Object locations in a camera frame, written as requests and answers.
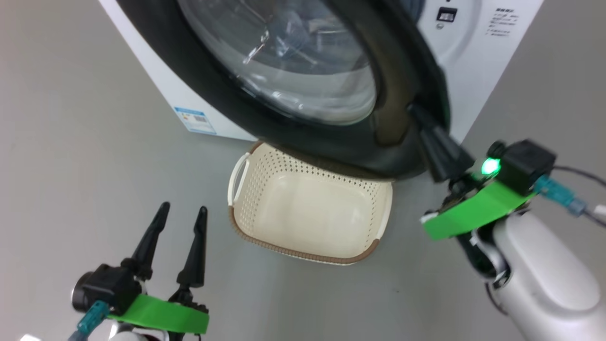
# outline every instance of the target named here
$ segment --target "gray floor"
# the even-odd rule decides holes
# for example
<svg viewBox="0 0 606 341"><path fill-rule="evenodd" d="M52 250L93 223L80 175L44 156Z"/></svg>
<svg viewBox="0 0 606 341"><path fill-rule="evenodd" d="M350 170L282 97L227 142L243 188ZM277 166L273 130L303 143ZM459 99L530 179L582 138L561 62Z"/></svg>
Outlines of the gray floor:
<svg viewBox="0 0 606 341"><path fill-rule="evenodd" d="M605 11L544 5L465 141L471 151L532 134L563 163L606 174ZM227 219L227 181L250 144L188 133L94 0L0 2L0 115L3 339L66 339L79 319L75 281L130 255L168 200L148 288L165 298L176 289L206 205L207 282L195 294L210 308L210 340L521 340L456 245L430 243L420 229L444 190L425 176L395 186L383 241L358 265L308 263L241 240ZM606 233L536 206L606 287Z"/></svg>

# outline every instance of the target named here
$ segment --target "green light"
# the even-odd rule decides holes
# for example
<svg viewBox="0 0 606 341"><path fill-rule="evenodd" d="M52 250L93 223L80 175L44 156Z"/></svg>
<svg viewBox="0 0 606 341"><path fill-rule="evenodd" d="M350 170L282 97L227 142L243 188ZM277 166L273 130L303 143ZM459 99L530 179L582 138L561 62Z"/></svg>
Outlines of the green light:
<svg viewBox="0 0 606 341"><path fill-rule="evenodd" d="M497 158L488 158L482 164L482 174L495 176L501 170L501 161Z"/></svg>

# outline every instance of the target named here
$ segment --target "basket handle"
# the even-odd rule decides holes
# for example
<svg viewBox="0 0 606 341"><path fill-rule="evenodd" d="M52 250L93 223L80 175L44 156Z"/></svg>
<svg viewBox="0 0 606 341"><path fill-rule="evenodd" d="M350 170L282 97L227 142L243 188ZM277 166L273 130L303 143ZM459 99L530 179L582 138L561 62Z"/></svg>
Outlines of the basket handle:
<svg viewBox="0 0 606 341"><path fill-rule="evenodd" d="M246 177L246 172L248 172L248 165L250 165L250 162L248 161L248 157L250 156L250 153L246 153L244 155L242 155L242 157L240 158L240 160L238 160L238 162L236 162L236 165L233 168L233 171L231 172L231 177L229 178L229 186L227 188L227 204L229 206L233 206L234 201L236 201L238 199L238 197L240 196L240 191L242 190L242 184L244 183L244 178ZM240 182L238 183L238 190L236 191L235 195L233 193L233 189L234 189L234 185L236 184L236 178L238 177L238 173L240 173L240 170L242 169L242 166L244 166L244 171L242 172L242 176L240 177Z"/></svg>

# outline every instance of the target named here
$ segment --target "green bracket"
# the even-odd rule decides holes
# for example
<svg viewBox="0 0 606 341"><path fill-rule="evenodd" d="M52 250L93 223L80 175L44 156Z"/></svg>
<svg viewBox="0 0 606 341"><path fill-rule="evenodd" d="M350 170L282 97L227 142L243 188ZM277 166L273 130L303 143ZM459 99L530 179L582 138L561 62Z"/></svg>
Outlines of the green bracket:
<svg viewBox="0 0 606 341"><path fill-rule="evenodd" d="M512 213L534 196L522 197L494 181L473 197L427 220L423 226L433 240L454 237Z"/></svg>
<svg viewBox="0 0 606 341"><path fill-rule="evenodd" d="M208 314L148 295L137 296L122 316L109 319L184 334L206 334L208 328Z"/></svg>

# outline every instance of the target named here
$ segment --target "open black door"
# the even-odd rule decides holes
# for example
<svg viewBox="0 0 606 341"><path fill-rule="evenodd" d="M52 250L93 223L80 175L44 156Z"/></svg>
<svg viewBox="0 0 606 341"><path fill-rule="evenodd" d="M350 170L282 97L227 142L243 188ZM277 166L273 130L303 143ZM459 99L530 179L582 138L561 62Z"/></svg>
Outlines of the open black door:
<svg viewBox="0 0 606 341"><path fill-rule="evenodd" d="M423 170L410 109L448 130L444 76L415 26L421 2L118 2L203 99L315 166L410 177Z"/></svg>

